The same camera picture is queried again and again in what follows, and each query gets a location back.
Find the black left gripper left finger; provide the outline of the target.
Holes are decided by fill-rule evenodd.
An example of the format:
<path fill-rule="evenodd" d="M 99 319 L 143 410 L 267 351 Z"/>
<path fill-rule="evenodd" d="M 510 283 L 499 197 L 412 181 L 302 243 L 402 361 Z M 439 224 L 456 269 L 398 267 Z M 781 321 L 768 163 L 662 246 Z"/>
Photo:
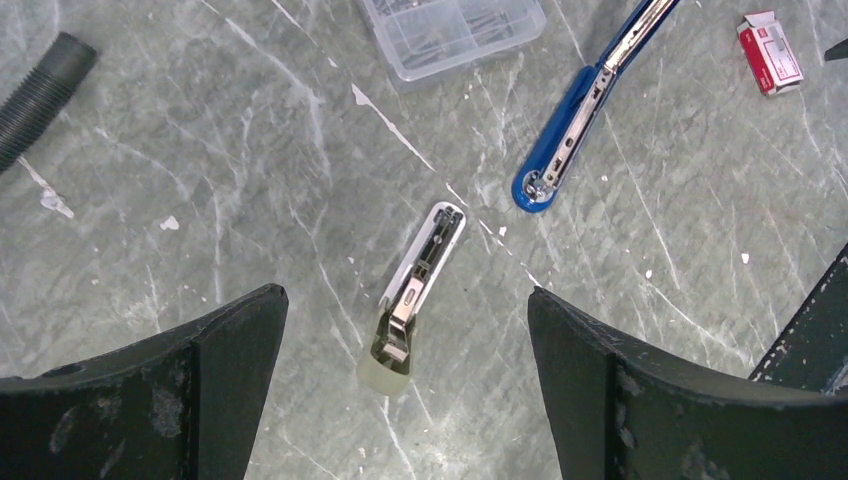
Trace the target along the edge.
<path fill-rule="evenodd" d="M 240 479 L 289 306 L 266 284 L 196 320 L 1 382 L 5 479 Z"/>

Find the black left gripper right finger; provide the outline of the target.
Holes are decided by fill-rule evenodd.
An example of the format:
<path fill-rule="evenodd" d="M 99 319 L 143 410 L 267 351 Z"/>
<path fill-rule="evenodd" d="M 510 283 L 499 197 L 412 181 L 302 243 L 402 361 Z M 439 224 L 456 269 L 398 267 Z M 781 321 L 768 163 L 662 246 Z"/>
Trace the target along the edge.
<path fill-rule="evenodd" d="M 529 334 L 566 479 L 843 479 L 847 399 L 728 375 L 550 291 Z"/>

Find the small beige white stapler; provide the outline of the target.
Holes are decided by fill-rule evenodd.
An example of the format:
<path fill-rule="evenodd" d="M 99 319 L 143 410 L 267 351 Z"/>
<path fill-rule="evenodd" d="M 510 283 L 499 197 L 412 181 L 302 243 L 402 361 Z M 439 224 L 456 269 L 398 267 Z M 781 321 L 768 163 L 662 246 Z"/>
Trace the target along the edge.
<path fill-rule="evenodd" d="M 435 203 L 427 213 L 380 297 L 374 334 L 356 370 L 367 387 L 394 396 L 409 383 L 419 311 L 465 224 L 465 213 L 449 201 Z"/>

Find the blue black stapler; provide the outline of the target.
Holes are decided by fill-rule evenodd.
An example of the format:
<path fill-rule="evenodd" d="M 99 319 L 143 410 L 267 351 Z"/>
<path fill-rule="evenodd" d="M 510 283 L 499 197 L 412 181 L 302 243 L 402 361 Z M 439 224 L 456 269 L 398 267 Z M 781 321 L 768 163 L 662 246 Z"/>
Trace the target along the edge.
<path fill-rule="evenodd" d="M 552 204 L 618 78 L 677 5 L 641 1 L 599 59 L 578 71 L 513 180 L 519 208 L 539 213 Z"/>

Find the red white staples box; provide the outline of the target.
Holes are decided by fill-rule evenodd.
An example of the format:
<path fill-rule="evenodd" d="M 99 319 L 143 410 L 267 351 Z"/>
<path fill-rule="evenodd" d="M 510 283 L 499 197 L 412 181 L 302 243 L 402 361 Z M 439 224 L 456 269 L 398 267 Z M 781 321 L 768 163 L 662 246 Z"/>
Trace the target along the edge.
<path fill-rule="evenodd" d="M 737 37 L 762 95 L 771 97 L 800 87 L 802 70 L 773 10 L 743 15 Z"/>

